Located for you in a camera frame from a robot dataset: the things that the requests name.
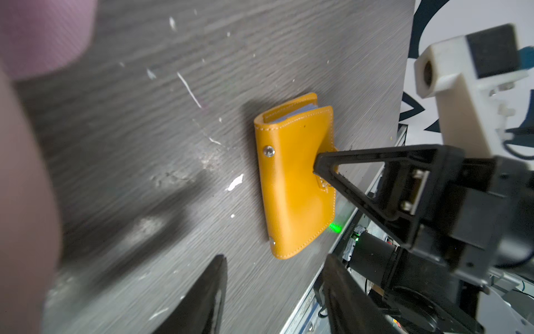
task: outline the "green light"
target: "green light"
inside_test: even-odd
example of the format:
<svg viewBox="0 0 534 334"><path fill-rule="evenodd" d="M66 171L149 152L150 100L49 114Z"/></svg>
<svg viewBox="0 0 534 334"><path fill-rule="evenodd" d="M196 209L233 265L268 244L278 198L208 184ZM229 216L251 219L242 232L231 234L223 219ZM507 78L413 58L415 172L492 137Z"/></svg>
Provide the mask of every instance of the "green light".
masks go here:
<svg viewBox="0 0 534 334"><path fill-rule="evenodd" d="M341 230L343 229L343 226L332 223L332 224L330 224L330 228L335 233L341 233Z"/></svg>

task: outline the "yellow leather wallet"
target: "yellow leather wallet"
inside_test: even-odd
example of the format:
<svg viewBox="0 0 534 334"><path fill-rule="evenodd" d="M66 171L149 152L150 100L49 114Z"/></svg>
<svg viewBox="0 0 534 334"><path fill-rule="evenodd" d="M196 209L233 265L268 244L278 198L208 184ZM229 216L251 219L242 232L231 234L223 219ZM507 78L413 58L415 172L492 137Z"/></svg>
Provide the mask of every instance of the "yellow leather wallet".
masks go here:
<svg viewBox="0 0 534 334"><path fill-rule="evenodd" d="M334 152L334 111L306 94L254 119L271 251L299 253L334 220L335 189L313 173L317 154Z"/></svg>

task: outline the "cable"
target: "cable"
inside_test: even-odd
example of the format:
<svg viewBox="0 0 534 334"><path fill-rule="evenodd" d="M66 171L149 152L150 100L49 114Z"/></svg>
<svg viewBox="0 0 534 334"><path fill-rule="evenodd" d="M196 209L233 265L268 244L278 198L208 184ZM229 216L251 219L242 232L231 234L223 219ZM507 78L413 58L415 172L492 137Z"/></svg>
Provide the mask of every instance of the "cable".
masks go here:
<svg viewBox="0 0 534 334"><path fill-rule="evenodd" d="M510 268L515 268L515 267L520 267L522 265L524 265L525 263L528 263L530 262L530 260L534 259L534 251L532 251L532 253L530 253L529 256L527 256L523 261L519 262L519 263L513 263L513 264L506 264L506 265L495 265L495 268L499 268L499 269L510 269Z"/></svg>
<svg viewBox="0 0 534 334"><path fill-rule="evenodd" d="M324 311L324 310L326 310L326 306L323 306L323 307L319 310L319 312L317 312L317 316L318 316L319 318L321 318L321 319L324 319L324 318L328 317L328 313L327 313L326 315L321 314L321 312Z"/></svg>
<svg viewBox="0 0 534 334"><path fill-rule="evenodd" d="M514 157L522 159L522 160L534 160L534 156L524 156L521 153L513 150L510 146L508 146L509 144L510 144L510 141L505 141L505 142L502 143L502 146L503 146L503 148L505 149L506 152L508 152L511 155L513 155Z"/></svg>
<svg viewBox="0 0 534 334"><path fill-rule="evenodd" d="M522 128L513 128L513 129L507 129L507 133L512 133L516 136L523 136L523 135L534 135L534 126L533 127L522 127ZM534 160L534 156L524 156L521 153L518 153L517 151L513 150L509 145L511 141L504 141L502 143L503 148L506 150L506 152L510 153L516 158L523 159L523 160Z"/></svg>
<svg viewBox="0 0 534 334"><path fill-rule="evenodd" d="M526 292L523 292L523 291L518 290L518 289L512 289L512 291L519 292L519 293L522 293L522 294L526 294L526 295L529 296L530 298L534 298L533 295L531 295L531 294L529 294L529 293L526 293Z"/></svg>

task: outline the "pink fabric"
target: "pink fabric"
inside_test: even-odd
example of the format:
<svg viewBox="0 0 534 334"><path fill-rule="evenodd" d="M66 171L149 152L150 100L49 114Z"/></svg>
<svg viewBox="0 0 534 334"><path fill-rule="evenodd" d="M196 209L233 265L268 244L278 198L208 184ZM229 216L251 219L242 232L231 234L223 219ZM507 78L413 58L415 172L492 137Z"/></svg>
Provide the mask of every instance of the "pink fabric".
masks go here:
<svg viewBox="0 0 534 334"><path fill-rule="evenodd" d="M0 0L0 59L13 80L61 68L88 47L97 0Z"/></svg>

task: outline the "gray wooden table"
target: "gray wooden table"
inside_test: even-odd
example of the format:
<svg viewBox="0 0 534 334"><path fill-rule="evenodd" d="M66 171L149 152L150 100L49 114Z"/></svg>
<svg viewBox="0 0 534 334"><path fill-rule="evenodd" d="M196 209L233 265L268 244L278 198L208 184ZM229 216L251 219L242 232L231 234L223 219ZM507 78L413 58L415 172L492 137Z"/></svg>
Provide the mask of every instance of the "gray wooden table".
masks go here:
<svg viewBox="0 0 534 334"><path fill-rule="evenodd" d="M17 85L64 222L44 332L149 333L217 253L222 333L279 331L337 235L271 255L253 118L313 91L334 107L339 149L391 145L413 5L101 1L83 58Z"/></svg>

